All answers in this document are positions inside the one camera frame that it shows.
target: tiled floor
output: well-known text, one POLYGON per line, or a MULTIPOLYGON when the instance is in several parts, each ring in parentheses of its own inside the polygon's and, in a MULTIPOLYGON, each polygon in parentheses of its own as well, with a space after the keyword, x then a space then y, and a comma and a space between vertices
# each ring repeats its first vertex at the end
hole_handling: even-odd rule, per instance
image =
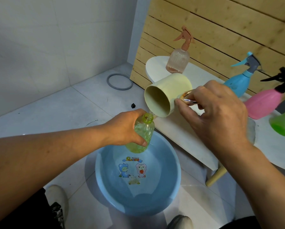
MULTIPOLYGON (((144 90, 136 84, 130 90, 117 91, 106 84, 112 73, 130 74, 124 64, 26 105, 0 117, 0 137, 52 132, 102 124, 121 111, 148 110, 144 90)), ((112 77, 111 82, 125 87, 129 81, 112 77)), ((101 194, 95 178, 97 151, 79 160, 50 184, 62 186, 69 198, 66 228, 165 228, 177 214, 189 216, 195 228, 217 229, 234 217, 236 182, 226 174, 211 188, 205 186, 208 169, 171 142, 182 168, 178 195, 163 212, 152 217, 128 217, 115 210, 101 194)))

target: shoe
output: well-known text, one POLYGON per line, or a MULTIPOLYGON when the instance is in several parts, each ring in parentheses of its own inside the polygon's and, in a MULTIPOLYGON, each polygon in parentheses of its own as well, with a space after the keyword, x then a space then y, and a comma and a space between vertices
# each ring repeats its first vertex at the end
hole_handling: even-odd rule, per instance
POLYGON ((51 185, 46 189, 45 195, 52 212, 64 227, 69 210, 68 198, 64 189, 58 185, 51 185))
POLYGON ((166 229, 193 229, 194 225, 188 216, 177 215, 168 224, 166 229))

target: cartoon bear sticker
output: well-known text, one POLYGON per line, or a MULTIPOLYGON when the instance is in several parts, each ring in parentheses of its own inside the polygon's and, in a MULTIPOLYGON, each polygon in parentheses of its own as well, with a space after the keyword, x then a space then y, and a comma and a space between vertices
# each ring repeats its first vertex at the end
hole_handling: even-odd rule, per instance
POLYGON ((128 164, 119 164, 119 170, 120 170, 120 175, 119 177, 124 177, 128 178, 130 175, 127 173, 129 170, 129 165, 128 164))
POLYGON ((145 178, 145 172, 147 171, 146 164, 139 164, 136 165, 137 173, 139 178, 145 178))

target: forearm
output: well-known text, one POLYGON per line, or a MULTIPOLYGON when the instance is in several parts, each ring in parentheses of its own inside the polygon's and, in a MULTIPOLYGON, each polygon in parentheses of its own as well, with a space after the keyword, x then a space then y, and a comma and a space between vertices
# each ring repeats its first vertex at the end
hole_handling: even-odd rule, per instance
POLYGON ((229 173, 247 195, 263 228, 285 228, 285 176, 256 147, 225 153, 229 173))
POLYGON ((70 165, 109 143, 102 128, 0 138, 0 220, 70 165))

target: white table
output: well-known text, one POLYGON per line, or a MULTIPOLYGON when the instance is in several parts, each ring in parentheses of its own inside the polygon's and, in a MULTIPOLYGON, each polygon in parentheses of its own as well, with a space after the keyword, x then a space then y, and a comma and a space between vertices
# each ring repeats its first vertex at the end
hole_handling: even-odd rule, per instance
MULTIPOLYGON (((168 59, 168 56, 156 56, 147 61, 145 69, 147 76, 152 83, 170 75, 165 68, 168 59)), ((188 63, 183 75, 190 80, 193 88, 204 85, 209 80, 216 80, 223 83, 223 80, 192 63, 188 63)), ((240 99, 245 101, 250 97, 250 95, 245 93, 240 99)), ((191 108, 198 114, 204 112, 204 110, 199 110, 197 105, 191 106, 191 108)), ((265 154, 271 163, 285 169, 285 137, 276 133, 269 124, 269 118, 276 115, 280 114, 279 112, 274 111, 269 116, 255 120, 255 146, 265 154)), ((217 158, 206 148, 200 139, 198 139, 189 124, 180 115, 177 108, 175 108, 175 111, 166 118, 157 117, 154 120, 154 123, 159 131, 197 158, 204 165, 212 170, 218 169, 219 163, 217 158)))

